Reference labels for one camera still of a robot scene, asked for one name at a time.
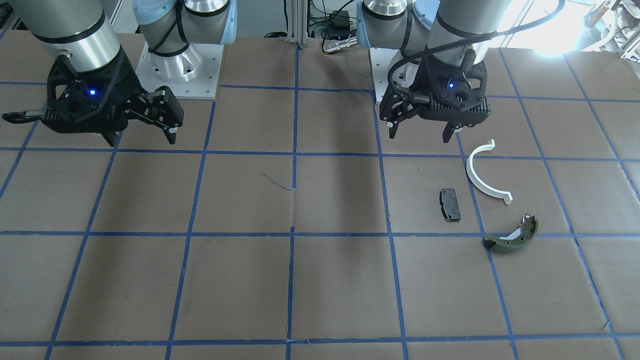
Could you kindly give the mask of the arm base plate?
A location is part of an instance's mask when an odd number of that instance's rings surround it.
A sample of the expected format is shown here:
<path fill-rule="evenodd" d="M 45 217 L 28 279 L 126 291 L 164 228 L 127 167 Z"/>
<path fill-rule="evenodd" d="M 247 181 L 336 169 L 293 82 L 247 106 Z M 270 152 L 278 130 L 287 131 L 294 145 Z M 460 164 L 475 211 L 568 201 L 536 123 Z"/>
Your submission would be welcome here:
<path fill-rule="evenodd" d="M 190 44 L 182 54 L 163 57 L 142 48 L 135 72 L 147 91 L 166 85 L 179 100 L 215 100 L 225 46 Z"/>
<path fill-rule="evenodd" d="M 402 59 L 400 50 L 394 48 L 370 48 L 371 74 L 374 82 L 375 102 L 380 105 L 388 85 L 387 75 L 393 64 Z M 398 68 L 393 80 L 404 88 L 409 88 L 418 73 L 419 64 L 407 63 Z"/>

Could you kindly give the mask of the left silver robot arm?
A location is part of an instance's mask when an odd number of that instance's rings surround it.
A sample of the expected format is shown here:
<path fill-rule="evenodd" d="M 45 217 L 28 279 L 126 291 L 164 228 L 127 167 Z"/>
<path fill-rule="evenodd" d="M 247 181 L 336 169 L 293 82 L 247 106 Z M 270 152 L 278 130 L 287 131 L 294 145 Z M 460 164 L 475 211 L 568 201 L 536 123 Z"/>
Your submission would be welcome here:
<path fill-rule="evenodd" d="M 508 0 L 439 0 L 434 13 L 426 0 L 361 0 L 358 4 L 358 44 L 394 49 L 398 63 L 417 54 L 397 70 L 387 68 L 387 86 L 379 117 L 396 136 L 402 121 L 419 116 L 444 122 L 442 139 L 474 127 L 492 112 L 486 96 L 486 41 L 464 44 L 435 54 L 421 51 L 498 29 Z"/>

